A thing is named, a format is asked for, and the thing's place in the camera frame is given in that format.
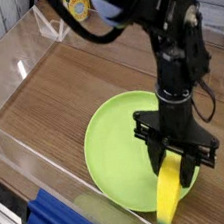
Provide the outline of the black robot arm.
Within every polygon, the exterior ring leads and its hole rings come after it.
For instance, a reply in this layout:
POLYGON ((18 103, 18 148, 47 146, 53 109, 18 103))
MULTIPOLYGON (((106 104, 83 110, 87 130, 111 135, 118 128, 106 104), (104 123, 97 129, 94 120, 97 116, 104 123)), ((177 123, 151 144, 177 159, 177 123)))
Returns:
POLYGON ((146 142, 154 173, 170 150, 181 155, 179 182, 191 185, 195 167, 213 167, 219 140, 197 124, 195 86, 214 97, 203 77, 210 70, 197 0, 91 0, 112 25, 139 24, 149 35, 157 62, 158 109, 133 113, 134 136, 146 142))

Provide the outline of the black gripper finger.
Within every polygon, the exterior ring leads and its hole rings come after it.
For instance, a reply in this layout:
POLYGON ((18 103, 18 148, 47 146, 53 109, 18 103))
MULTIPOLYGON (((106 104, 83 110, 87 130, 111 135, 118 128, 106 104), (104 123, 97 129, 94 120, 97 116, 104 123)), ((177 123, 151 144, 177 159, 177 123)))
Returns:
POLYGON ((196 160, 192 155, 183 154, 180 161, 180 183, 183 188, 186 188, 191 185, 191 181, 194 176, 196 160))
POLYGON ((152 170, 154 171, 154 174, 158 175, 163 159, 166 157, 166 148, 160 141, 148 140, 147 149, 152 170))

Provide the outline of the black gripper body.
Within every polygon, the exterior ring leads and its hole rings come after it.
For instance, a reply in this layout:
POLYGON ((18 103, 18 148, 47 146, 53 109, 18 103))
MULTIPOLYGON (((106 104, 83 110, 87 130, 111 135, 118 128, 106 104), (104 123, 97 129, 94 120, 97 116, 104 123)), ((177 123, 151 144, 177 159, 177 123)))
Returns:
POLYGON ((156 140, 163 143, 167 152, 181 156, 192 155, 196 166, 213 168, 216 163, 219 140, 201 127, 193 116, 196 109, 192 92, 185 90, 179 95, 156 95, 157 110, 133 112, 134 136, 145 142, 156 140))

